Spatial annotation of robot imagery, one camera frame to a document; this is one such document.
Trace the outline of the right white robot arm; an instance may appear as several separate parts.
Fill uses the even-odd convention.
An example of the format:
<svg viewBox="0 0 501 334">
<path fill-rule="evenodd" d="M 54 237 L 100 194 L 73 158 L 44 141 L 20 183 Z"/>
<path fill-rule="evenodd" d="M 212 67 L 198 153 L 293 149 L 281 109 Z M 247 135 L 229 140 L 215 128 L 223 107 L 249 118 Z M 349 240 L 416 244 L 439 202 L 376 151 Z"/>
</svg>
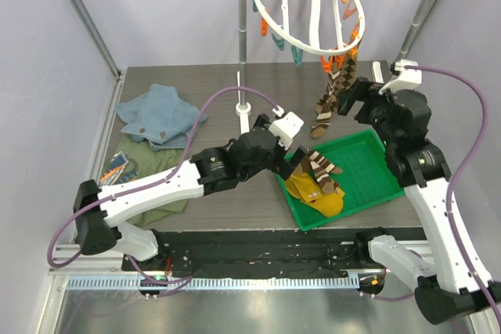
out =
<svg viewBox="0 0 501 334">
<path fill-rule="evenodd" d="M 412 290 L 421 314 L 433 325 L 496 308 L 500 284 L 469 238 L 445 155 L 427 138 L 431 109 L 426 96 L 411 89 L 391 92 L 360 77 L 340 93 L 338 114 L 347 114 L 357 101 L 362 107 L 355 120 L 372 126 L 383 142 L 388 169 L 418 214 L 434 262 L 400 245 L 389 231 L 373 228 L 355 237 L 356 263 L 392 271 Z"/>
</svg>

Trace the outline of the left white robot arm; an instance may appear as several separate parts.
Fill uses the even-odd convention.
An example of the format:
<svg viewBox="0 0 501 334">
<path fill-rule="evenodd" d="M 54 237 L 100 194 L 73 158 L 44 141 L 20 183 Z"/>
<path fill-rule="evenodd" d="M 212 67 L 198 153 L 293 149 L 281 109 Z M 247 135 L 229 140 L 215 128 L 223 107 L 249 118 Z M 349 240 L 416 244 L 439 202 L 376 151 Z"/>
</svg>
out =
<svg viewBox="0 0 501 334">
<path fill-rule="evenodd" d="M 262 114 L 250 131 L 197 153 L 177 168 L 123 185 L 100 188 L 93 180 L 81 183 L 74 203 L 81 253 L 93 256 L 114 250 L 151 271 L 161 269 L 168 252 L 159 233 L 138 228 L 129 219 L 166 204 L 234 189 L 261 171 L 288 179 L 307 153 L 299 147 L 287 156 L 303 125 L 293 112 L 277 120 Z"/>
</svg>

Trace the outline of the brown striped sock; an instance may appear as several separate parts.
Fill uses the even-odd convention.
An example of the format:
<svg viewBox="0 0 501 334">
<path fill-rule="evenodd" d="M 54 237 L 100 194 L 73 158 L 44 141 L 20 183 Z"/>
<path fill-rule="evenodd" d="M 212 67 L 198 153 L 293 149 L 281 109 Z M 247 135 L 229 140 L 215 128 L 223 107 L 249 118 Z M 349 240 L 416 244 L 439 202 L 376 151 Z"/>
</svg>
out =
<svg viewBox="0 0 501 334">
<path fill-rule="evenodd" d="M 340 186 L 331 178 L 331 175 L 342 174 L 342 168 L 333 164 L 323 154 L 313 149 L 307 151 L 307 154 L 293 172 L 295 175 L 309 173 L 313 174 L 323 193 L 338 193 Z"/>
<path fill-rule="evenodd" d="M 338 96 L 341 92 L 341 70 L 331 70 L 327 76 L 326 91 L 323 97 L 315 104 L 317 117 L 311 127 L 311 136 L 314 139 L 325 135 L 331 125 L 333 115 L 337 112 Z"/>
</svg>

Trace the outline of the yellow sock with patch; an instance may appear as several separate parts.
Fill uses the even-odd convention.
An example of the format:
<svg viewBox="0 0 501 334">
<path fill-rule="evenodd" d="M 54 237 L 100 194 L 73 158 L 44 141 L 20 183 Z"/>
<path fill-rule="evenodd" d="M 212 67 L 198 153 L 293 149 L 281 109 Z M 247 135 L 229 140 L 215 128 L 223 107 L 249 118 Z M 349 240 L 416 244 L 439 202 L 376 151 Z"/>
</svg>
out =
<svg viewBox="0 0 501 334">
<path fill-rule="evenodd" d="M 300 189 L 300 201 L 321 213 L 324 217 L 334 217 L 344 209 L 345 192 L 336 187 L 333 193 L 323 193 L 317 188 Z"/>
</svg>

